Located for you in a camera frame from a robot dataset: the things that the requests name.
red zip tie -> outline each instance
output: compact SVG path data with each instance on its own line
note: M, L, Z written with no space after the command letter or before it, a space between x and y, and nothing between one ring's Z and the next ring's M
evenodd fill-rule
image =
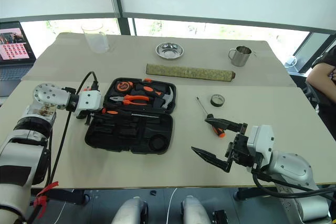
M40 219L43 214L46 211L47 208L47 196L42 195L41 194L45 193L46 191L49 191L50 189L52 189L53 187L58 186L58 181L53 182L51 184L49 184L47 187L45 187L42 191L40 191L37 195L36 198L34 199L34 207L41 205L42 206L42 210L40 212L40 214L38 215L38 219Z

metal bowl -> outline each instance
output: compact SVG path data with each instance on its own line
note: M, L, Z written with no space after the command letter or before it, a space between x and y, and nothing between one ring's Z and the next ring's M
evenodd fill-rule
M159 44L155 52L165 60L175 60L183 55L184 50L179 44L166 42Z

rolled mat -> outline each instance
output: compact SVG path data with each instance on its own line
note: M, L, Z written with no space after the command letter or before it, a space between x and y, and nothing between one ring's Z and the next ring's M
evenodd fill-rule
M163 65L147 64L147 74L157 76L173 76L192 79L204 79L212 81L232 81L236 74L229 70L217 70L206 68L167 67Z

clear plastic cup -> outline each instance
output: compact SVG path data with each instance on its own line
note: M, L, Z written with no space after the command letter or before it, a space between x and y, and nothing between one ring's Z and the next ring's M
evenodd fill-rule
M102 23L91 20L82 25L82 30L86 41L93 52L101 54L110 49Z

laptop keyboard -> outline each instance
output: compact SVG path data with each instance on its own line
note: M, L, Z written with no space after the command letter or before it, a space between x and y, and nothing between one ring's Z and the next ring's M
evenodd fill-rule
M2 68L0 69L0 81L20 80L32 67Z

